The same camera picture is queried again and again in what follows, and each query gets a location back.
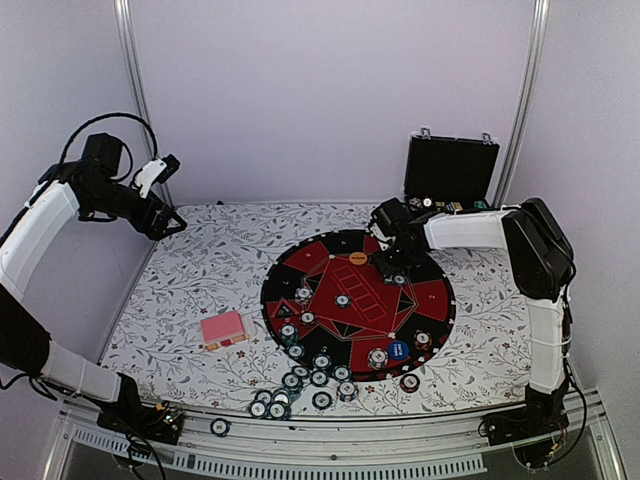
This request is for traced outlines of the orange big blind button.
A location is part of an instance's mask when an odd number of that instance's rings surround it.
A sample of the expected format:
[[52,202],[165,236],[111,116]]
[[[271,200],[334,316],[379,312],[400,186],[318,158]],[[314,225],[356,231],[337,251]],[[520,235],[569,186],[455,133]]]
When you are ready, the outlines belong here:
[[368,255],[364,252],[356,251],[352,252],[348,259],[353,265],[360,266],[368,262]]

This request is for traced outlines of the brown chip stack seat three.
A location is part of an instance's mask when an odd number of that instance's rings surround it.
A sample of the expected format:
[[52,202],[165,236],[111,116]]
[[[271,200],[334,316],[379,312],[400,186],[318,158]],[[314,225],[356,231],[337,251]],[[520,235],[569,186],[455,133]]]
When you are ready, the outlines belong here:
[[419,351],[429,351],[433,346],[431,335],[428,332],[417,330],[414,334],[414,346]]

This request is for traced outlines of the blue small blind button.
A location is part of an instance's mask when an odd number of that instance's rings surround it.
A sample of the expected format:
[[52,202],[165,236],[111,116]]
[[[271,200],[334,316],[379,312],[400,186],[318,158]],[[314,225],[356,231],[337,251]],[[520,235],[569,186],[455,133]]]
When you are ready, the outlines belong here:
[[394,340],[389,344],[387,352],[391,359],[401,361],[409,357],[410,349],[404,341]]

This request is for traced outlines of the blue chip stack seat seven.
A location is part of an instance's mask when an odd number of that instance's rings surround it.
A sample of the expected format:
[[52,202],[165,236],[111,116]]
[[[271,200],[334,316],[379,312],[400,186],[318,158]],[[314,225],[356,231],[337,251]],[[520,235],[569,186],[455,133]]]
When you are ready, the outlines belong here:
[[301,304],[306,304],[311,301],[313,297],[313,291],[307,287],[300,287],[295,291],[295,300]]

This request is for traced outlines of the blue chip stack seat four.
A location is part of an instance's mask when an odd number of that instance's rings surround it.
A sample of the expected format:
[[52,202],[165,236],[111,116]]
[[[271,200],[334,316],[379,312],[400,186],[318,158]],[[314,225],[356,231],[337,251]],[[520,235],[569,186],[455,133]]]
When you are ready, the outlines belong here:
[[387,367],[389,363],[389,354],[382,348],[374,348],[369,351],[367,355],[367,365],[372,370],[382,370]]

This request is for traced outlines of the brown 100 poker chip stack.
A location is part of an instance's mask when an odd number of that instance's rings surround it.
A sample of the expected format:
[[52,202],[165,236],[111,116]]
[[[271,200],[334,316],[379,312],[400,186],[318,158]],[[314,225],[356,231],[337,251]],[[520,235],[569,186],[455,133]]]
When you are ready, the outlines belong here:
[[405,393],[414,393],[419,389],[420,379],[415,374],[408,373],[401,377],[399,385]]

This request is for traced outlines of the green chip stack seat six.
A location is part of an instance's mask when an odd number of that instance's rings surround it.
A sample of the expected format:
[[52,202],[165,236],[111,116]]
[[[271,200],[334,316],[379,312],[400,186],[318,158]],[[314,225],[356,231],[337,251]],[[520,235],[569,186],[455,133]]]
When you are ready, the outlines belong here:
[[284,345],[296,344],[299,339],[297,327],[293,324],[284,324],[279,330],[279,338]]

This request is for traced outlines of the green chip mat edge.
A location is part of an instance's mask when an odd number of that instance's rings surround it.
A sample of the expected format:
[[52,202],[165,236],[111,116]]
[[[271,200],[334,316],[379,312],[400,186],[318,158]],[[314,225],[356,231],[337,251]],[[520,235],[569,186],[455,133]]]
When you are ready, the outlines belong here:
[[310,382],[316,387],[323,387],[329,381],[329,377],[326,371],[314,370],[310,375]]

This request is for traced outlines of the green chip table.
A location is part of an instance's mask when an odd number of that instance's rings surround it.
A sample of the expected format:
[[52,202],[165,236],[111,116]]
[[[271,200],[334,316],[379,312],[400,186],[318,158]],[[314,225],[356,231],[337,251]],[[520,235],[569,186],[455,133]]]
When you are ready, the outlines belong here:
[[300,392],[303,388],[303,380],[293,372],[288,372],[282,377],[282,385],[292,393]]
[[301,379],[307,379],[310,376],[310,370],[307,367],[301,365],[294,366],[291,369],[291,372]]

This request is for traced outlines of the green chip front cluster top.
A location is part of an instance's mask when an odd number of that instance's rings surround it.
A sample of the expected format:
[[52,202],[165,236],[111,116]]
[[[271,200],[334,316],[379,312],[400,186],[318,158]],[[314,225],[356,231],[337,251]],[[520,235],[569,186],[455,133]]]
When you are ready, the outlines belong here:
[[273,401],[290,405],[292,401],[291,393],[286,389],[277,389],[273,392]]

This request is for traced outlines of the green chip cluster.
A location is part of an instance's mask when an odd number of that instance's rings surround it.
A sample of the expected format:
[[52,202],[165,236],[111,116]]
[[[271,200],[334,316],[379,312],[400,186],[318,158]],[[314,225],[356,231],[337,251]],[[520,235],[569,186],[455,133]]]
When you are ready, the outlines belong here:
[[290,406],[281,401],[274,401],[268,406],[268,415],[275,420],[286,420],[290,417]]
[[277,389],[273,392],[273,401],[290,405],[292,401],[291,393],[286,389]]

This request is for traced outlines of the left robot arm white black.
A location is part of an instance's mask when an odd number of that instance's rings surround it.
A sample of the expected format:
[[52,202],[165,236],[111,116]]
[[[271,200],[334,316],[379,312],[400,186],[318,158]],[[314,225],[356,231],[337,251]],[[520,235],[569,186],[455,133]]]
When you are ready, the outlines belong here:
[[82,396],[128,434],[148,426],[136,382],[103,369],[56,343],[24,307],[30,285],[44,289],[54,281],[61,252],[57,236],[72,219],[127,220],[153,241],[183,231],[185,221],[151,188],[168,180],[180,167],[172,155],[152,159],[125,186],[116,179],[124,144],[106,134],[88,137],[80,159],[51,166],[33,196],[1,239],[1,362],[63,392]]

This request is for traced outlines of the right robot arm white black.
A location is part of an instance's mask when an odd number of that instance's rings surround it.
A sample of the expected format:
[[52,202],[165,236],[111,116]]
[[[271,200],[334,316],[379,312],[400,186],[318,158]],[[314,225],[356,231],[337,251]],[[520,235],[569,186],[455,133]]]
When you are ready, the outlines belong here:
[[567,360],[572,340],[569,287],[577,268],[568,238],[542,199],[447,210],[436,205],[416,208],[392,198],[373,210],[367,229],[382,248],[374,262],[383,278],[408,275],[433,250],[505,251],[526,302],[532,366],[524,407],[489,415],[484,424],[489,432],[509,438],[567,427],[563,399],[575,384]]

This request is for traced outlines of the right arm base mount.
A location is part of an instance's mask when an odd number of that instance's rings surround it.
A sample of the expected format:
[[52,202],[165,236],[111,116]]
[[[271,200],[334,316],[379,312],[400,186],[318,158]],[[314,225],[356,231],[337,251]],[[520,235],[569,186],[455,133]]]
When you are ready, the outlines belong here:
[[487,414],[477,428],[491,446],[524,441],[513,448],[516,460],[534,470],[550,466],[559,459],[565,445],[569,420],[563,407],[549,416],[540,404]]

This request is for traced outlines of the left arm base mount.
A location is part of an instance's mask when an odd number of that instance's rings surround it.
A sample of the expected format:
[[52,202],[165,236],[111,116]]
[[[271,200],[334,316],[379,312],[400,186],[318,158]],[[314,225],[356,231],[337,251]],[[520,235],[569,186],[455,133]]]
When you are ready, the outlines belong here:
[[92,400],[100,413],[97,425],[122,434],[140,434],[144,439],[168,445],[177,445],[184,423],[184,411],[163,401],[146,406],[139,401],[133,405],[123,402],[105,403]]

